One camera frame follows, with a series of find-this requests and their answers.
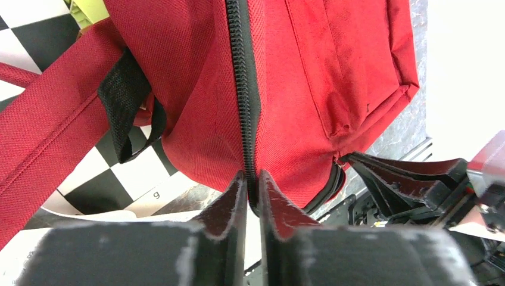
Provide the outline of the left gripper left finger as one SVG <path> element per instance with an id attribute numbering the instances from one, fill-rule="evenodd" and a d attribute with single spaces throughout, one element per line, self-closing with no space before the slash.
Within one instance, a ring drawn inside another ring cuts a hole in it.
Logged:
<path id="1" fill-rule="evenodd" d="M 18 285 L 241 285 L 247 182 L 187 222 L 83 222 L 50 230 Z"/>

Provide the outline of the red student backpack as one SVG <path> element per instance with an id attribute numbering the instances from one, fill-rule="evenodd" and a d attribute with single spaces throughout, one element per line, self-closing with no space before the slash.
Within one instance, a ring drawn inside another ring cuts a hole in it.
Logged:
<path id="1" fill-rule="evenodd" d="M 337 192 L 419 90 L 409 1 L 106 1 L 42 74 L 1 64 L 23 92 L 1 113 L 1 245 L 110 133 L 150 125 L 171 164 L 250 206 L 268 171 L 298 207 Z"/>

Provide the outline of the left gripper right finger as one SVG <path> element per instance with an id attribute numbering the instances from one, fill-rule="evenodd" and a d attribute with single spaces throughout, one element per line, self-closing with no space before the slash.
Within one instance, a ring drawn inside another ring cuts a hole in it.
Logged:
<path id="1" fill-rule="evenodd" d="M 435 228 L 321 225 L 258 179 L 265 285 L 475 285 L 462 251 Z"/>

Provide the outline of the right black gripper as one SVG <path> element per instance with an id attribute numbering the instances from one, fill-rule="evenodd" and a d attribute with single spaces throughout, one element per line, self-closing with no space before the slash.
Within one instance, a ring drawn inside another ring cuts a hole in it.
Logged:
<path id="1" fill-rule="evenodd" d="M 504 174 L 468 173 L 467 161 L 401 161 L 353 152 L 342 161 L 367 186 L 384 219 L 439 217 L 475 273 L 504 272 Z"/>

